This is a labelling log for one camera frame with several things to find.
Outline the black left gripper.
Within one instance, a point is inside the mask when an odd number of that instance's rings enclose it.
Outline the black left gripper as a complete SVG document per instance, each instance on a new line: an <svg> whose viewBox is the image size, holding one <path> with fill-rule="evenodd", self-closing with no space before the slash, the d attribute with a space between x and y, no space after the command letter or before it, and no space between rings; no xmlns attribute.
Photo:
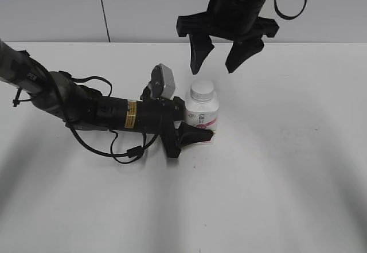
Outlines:
<svg viewBox="0 0 367 253"><path fill-rule="evenodd" d="M176 121L185 119L185 101L175 96L158 100L127 100L103 96L95 101L94 124L112 130L158 134L169 158L177 158L180 147L210 141L212 130Z"/></svg>

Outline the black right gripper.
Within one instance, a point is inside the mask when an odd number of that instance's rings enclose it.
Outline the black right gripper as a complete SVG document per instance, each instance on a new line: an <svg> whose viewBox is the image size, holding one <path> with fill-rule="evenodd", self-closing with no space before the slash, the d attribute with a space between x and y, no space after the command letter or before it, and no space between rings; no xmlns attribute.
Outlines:
<svg viewBox="0 0 367 253"><path fill-rule="evenodd" d="M176 30L180 37L189 34L192 74L198 74L203 62L214 49L210 36L234 41L225 62L229 73L261 52L264 48L263 40L253 37L265 35L273 38L279 30L275 20L259 16L265 1L209 0L205 12L179 16Z"/></svg>

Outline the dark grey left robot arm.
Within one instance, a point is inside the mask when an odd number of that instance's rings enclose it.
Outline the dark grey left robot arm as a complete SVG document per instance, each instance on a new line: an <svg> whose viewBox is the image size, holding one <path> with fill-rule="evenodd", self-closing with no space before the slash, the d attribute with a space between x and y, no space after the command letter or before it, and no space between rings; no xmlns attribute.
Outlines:
<svg viewBox="0 0 367 253"><path fill-rule="evenodd" d="M80 141L81 131L120 131L140 133L141 145L117 154L102 152L120 164L140 159L160 139L169 158L177 158L185 146L212 139L213 131L184 121L184 101L174 95L170 68L156 65L139 100L103 95L86 86L85 78L74 78L65 71L50 72L25 50L14 50L1 43L1 81L26 92L38 109L60 118Z"/></svg>

